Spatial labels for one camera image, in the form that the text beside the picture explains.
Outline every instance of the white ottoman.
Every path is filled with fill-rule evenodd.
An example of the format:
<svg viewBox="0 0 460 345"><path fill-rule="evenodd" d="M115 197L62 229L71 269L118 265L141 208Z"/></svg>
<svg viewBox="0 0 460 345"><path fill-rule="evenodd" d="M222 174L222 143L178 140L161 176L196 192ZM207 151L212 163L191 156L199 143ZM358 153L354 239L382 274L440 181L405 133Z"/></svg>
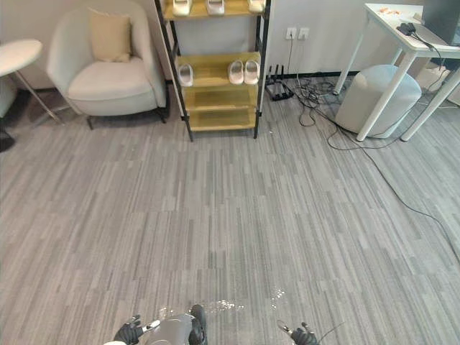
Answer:
<svg viewBox="0 0 460 345"><path fill-rule="evenodd" d="M346 92L336 123L359 133L396 71L394 65L377 65L359 72ZM417 81L406 74L367 136L388 138L421 96Z"/></svg>

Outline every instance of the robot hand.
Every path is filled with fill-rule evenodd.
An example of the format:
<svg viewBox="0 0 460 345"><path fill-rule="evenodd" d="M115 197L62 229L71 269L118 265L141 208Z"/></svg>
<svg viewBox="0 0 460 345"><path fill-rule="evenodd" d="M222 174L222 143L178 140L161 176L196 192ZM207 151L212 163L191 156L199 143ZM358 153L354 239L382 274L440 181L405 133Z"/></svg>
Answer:
<svg viewBox="0 0 460 345"><path fill-rule="evenodd" d="M126 345L139 343L139 337L144 334L140 321L140 315L130 318L115 334L115 341L123 341Z"/></svg>
<svg viewBox="0 0 460 345"><path fill-rule="evenodd" d="M304 332L303 329L297 328L290 336L297 345L317 345L315 334L311 331Z"/></svg>

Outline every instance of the white table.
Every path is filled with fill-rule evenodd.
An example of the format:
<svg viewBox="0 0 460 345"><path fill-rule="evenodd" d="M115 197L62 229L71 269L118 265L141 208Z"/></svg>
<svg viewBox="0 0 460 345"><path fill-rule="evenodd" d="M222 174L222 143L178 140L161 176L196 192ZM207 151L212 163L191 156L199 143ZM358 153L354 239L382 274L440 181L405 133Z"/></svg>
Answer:
<svg viewBox="0 0 460 345"><path fill-rule="evenodd" d="M416 5L396 5L396 4L365 4L364 5L367 12L367 20L364 28L359 35L358 43L351 55L351 59L348 65L341 71L340 78L336 84L334 92L338 94L344 85L345 78L347 77L351 65L354 62L354 58L357 55L358 49L362 43L363 36L367 31L370 19L376 22L388 35L395 38L399 45L396 55L392 60L392 64L396 63L396 60L400 56L401 52L405 53L404 58L398 68L395 76L391 80L391 83L388 86L388 89L382 94L379 101L375 105L374 110L369 115L366 120L366 123L361 128L361 131L358 133L356 140L362 142L372 126L379 118L382 111L385 109L388 101L391 99L391 96L395 92L396 88L399 86L404 75L407 73L409 67L412 65L413 61L416 58L438 58L438 53L434 50L429 50L426 45L422 42L416 40L415 38L405 36L398 30L396 27L399 27L401 23L412 22L417 29L417 34L422 40L431 43L435 46L442 58L454 58L460 59L460 47L452 47L446 45L446 43L439 37L437 37L430 30L426 29L423 25L420 24L413 16L415 13L422 14L423 6ZM380 9L388 8L391 11L399 11L399 14L391 13L382 13ZM430 117L430 115L438 108L438 106L446 99L446 97L452 92L452 90L460 83L460 68L449 78L449 81L439 90L433 100L430 102L425 111L418 117L418 119L412 124L412 126L401 136L401 140L408 141L414 133L420 128L420 126Z"/></svg>
<svg viewBox="0 0 460 345"><path fill-rule="evenodd" d="M56 122L62 124L59 117L43 103L42 99L19 72L21 68L33 63L40 56L41 52L42 43L37 40L18 40L0 45L0 76L15 73L20 81L26 86L27 90L34 95L47 114Z"/></svg>

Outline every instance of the wall outlet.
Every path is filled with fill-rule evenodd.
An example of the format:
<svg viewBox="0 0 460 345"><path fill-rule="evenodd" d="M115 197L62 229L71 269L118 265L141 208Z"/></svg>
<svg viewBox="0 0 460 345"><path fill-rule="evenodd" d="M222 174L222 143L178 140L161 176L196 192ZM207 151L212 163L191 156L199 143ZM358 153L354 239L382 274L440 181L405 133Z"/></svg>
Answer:
<svg viewBox="0 0 460 345"><path fill-rule="evenodd" d="M295 40L295 35L297 34L296 27L288 27L286 31L286 39L287 40Z"/></svg>
<svg viewBox="0 0 460 345"><path fill-rule="evenodd" d="M301 27L299 30L299 40L306 40L308 38L308 34L310 33L309 27Z"/></svg>

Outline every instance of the beige cushion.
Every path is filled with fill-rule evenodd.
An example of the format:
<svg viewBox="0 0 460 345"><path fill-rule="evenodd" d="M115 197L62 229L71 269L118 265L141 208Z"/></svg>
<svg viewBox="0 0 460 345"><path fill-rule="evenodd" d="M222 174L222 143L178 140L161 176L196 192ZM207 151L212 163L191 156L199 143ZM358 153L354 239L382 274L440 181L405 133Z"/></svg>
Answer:
<svg viewBox="0 0 460 345"><path fill-rule="evenodd" d="M90 9L91 45L96 60L127 63L131 55L129 15L105 14Z"/></svg>

